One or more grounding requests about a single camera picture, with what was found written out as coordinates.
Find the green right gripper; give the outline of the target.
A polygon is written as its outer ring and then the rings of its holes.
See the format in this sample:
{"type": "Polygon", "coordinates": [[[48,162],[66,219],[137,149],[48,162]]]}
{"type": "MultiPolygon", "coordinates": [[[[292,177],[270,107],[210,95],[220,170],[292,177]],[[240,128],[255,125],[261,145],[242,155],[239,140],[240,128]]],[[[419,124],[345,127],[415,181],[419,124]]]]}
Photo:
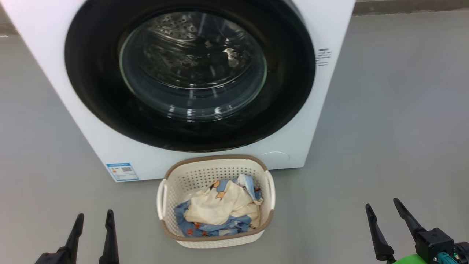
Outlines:
{"type": "MultiPolygon", "coordinates": [[[[404,219],[409,232],[412,235],[414,241],[417,240],[417,234],[419,232],[425,232],[425,228],[422,227],[415,217],[407,210],[402,202],[394,198],[394,206],[397,209],[400,217],[404,219]]],[[[394,250],[387,244],[381,229],[377,224],[377,217],[370,204],[366,204],[366,216],[368,219],[370,235],[373,242],[375,257],[378,261],[387,262],[387,264],[427,264],[418,254],[412,254],[410,256],[403,257],[400,260],[395,261],[394,250]]]]}

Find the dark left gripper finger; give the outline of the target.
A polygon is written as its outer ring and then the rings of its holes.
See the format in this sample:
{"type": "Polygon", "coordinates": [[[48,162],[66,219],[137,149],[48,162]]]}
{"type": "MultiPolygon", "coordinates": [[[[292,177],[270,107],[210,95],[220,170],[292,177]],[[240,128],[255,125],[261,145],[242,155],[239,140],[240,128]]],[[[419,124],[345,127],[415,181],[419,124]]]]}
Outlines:
{"type": "Polygon", "coordinates": [[[78,214],[65,246],[60,248],[63,259],[62,264],[77,264],[78,244],[82,234],[83,225],[84,214],[78,214]]]}
{"type": "Polygon", "coordinates": [[[107,219],[104,225],[107,229],[107,235],[104,241],[103,254],[99,258],[99,264],[119,264],[114,212],[111,209],[107,211],[107,219]]]}

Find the blue bear print garment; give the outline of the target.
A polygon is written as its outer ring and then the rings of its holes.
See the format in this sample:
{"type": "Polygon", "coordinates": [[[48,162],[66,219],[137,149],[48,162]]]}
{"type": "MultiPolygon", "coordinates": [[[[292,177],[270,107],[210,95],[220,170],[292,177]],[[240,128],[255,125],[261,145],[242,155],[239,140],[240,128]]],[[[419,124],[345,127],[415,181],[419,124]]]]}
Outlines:
{"type": "MultiPolygon", "coordinates": [[[[251,183],[254,186],[253,189],[255,189],[260,194],[262,194],[262,190],[255,184],[253,177],[249,175],[240,174],[236,179],[232,179],[232,180],[238,182],[239,184],[251,183]]],[[[252,231],[260,226],[260,218],[259,218],[259,225],[257,227],[253,227],[251,225],[247,225],[246,223],[242,223],[239,221],[229,221],[228,223],[222,224],[222,225],[211,225],[211,224],[200,224],[200,223],[188,222],[184,219],[183,212],[185,211],[185,209],[187,208],[189,204],[188,202],[189,199],[187,199],[186,201],[184,201],[183,203],[179,204],[178,206],[174,208],[174,214],[176,217],[177,225],[179,229],[181,230],[183,236],[185,237],[196,238],[196,237],[216,237],[216,236],[235,235],[235,234],[252,231]]]]}

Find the cream cartoon print garment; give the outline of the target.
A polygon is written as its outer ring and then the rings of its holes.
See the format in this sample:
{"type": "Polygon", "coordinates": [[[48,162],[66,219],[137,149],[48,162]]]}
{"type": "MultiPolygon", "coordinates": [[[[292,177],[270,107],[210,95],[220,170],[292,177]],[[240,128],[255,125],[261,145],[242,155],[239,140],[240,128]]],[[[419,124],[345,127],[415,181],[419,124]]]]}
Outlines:
{"type": "Polygon", "coordinates": [[[262,195],[253,184],[233,180],[217,180],[192,195],[183,212],[188,222],[220,226],[239,221],[248,226],[259,225],[262,195]]]}

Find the black round glass washer door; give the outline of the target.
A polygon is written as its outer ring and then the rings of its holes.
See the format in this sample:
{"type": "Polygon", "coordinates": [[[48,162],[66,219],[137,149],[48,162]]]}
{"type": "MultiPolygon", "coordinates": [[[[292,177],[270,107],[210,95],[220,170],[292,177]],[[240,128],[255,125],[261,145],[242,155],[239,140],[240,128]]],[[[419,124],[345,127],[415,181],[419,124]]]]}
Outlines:
{"type": "Polygon", "coordinates": [[[137,142],[193,153],[279,131],[315,77],[313,40],[291,0],[86,0],[64,60],[100,121],[137,142]]]}

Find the cream laundry basket brown rim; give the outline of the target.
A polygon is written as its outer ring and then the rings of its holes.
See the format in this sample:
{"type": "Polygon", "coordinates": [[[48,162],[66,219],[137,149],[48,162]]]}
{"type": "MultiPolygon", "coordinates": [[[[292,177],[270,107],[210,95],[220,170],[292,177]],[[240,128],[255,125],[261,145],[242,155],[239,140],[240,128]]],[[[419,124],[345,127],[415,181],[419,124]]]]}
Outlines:
{"type": "Polygon", "coordinates": [[[178,162],[166,173],[157,191],[157,213],[165,233],[183,247],[215,249],[244,245],[258,240],[273,219],[276,191],[265,164],[249,155],[201,157],[178,162]],[[179,229],[174,208],[216,180],[236,179],[240,174],[253,177],[262,190],[260,226],[252,231],[216,237],[189,238],[179,229]]]}

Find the white front-load washing machine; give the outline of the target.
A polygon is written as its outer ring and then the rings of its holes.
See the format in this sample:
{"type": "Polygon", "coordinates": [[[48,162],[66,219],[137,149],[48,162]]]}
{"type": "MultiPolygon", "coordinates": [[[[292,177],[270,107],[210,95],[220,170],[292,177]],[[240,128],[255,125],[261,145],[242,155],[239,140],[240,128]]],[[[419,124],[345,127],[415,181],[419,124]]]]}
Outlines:
{"type": "Polygon", "coordinates": [[[305,165],[356,0],[0,0],[115,182],[305,165]]]}

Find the blue energy label sticker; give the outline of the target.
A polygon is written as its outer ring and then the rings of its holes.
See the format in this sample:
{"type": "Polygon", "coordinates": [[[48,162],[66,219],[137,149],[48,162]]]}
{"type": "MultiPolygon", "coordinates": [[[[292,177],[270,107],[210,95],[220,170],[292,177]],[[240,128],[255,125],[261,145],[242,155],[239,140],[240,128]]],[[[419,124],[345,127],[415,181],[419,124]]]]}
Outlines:
{"type": "Polygon", "coordinates": [[[134,182],[140,180],[130,163],[106,164],[106,167],[116,182],[134,182]]]}

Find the round white filter cover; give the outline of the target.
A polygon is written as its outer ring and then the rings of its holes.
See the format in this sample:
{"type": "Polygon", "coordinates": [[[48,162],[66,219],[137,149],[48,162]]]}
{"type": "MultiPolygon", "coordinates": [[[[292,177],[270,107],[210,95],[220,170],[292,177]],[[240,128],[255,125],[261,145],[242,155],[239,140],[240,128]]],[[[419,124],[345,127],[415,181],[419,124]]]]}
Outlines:
{"type": "Polygon", "coordinates": [[[290,156],[287,153],[273,151],[264,153],[259,158],[268,169],[288,169],[290,166],[290,156]]]}

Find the small printed text label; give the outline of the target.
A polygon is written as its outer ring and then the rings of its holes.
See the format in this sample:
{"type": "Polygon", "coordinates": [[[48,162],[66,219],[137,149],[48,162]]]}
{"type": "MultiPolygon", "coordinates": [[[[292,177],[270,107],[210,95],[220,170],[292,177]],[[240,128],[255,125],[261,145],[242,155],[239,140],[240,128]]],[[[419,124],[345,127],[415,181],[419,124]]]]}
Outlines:
{"type": "Polygon", "coordinates": [[[316,66],[327,66],[330,64],[330,60],[333,57],[333,52],[329,48],[320,48],[315,54],[316,66]]]}

